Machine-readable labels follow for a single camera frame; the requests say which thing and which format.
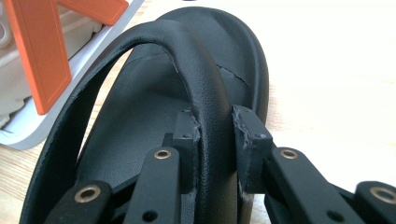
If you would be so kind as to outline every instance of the black leather strap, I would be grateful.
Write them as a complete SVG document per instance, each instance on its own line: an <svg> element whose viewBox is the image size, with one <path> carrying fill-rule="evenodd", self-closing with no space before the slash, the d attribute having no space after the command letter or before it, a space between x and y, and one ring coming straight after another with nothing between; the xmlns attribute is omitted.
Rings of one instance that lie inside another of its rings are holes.
<svg viewBox="0 0 396 224"><path fill-rule="evenodd" d="M44 220L51 207L75 184L78 152L101 84L123 53L145 43L161 45L168 51L186 86L192 113L201 124L195 220L236 221L231 104L219 70L187 27L176 21L154 21L137 25L114 40L78 83L55 121L35 168L21 223Z"/></svg>

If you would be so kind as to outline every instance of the brass grommet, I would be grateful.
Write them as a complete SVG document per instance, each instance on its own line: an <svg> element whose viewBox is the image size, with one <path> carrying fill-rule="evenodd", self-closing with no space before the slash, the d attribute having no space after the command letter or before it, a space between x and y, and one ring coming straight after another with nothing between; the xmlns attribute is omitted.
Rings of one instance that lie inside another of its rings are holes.
<svg viewBox="0 0 396 224"><path fill-rule="evenodd" d="M381 188L381 187L372 187L370 188L370 192L379 200L384 203L393 203L396 204L396 192Z"/></svg>
<svg viewBox="0 0 396 224"><path fill-rule="evenodd" d="M155 152L154 157L158 160L164 160L166 158L169 158L171 155L172 153L169 150L162 149Z"/></svg>
<svg viewBox="0 0 396 224"><path fill-rule="evenodd" d="M89 185L79 190L75 195L77 203L88 203L100 195L101 190L96 185Z"/></svg>
<svg viewBox="0 0 396 224"><path fill-rule="evenodd" d="M298 158L298 154L295 151L283 149L280 151L280 155L282 155L286 159L294 160Z"/></svg>

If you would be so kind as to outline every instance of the light wooden surface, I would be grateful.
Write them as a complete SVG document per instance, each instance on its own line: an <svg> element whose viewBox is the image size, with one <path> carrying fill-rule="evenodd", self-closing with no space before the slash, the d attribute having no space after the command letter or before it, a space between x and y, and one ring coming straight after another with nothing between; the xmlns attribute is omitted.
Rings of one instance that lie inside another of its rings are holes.
<svg viewBox="0 0 396 224"><path fill-rule="evenodd" d="M186 6L216 7L246 22L270 72L267 128L301 150L328 181L396 186L396 4L385 1L147 0L131 25ZM92 125L120 63L106 80ZM43 144L0 147L0 222L16 223ZM252 223L269 223L256 196Z"/></svg>

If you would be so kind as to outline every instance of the white tray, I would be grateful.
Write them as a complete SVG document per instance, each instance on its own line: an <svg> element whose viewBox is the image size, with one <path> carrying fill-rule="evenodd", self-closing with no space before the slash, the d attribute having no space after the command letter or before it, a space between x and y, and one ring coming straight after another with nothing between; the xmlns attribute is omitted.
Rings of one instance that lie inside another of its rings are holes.
<svg viewBox="0 0 396 224"><path fill-rule="evenodd" d="M123 31L143 3L143 0L127 1L130 5L116 24L104 27L70 59L73 79L51 110L46 115L39 116L36 113L33 99L28 99L24 107L0 130L0 144L23 150L36 146L47 137L65 101L82 76L107 45Z"/></svg>

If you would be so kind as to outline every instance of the orange object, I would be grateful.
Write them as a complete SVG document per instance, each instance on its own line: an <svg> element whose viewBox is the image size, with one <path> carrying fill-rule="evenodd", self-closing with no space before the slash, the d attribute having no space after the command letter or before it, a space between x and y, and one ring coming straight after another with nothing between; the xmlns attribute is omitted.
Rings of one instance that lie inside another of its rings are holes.
<svg viewBox="0 0 396 224"><path fill-rule="evenodd" d="M113 25L129 6L124 0L5 0L4 3L39 115L50 110L72 79L57 5L105 25Z"/></svg>

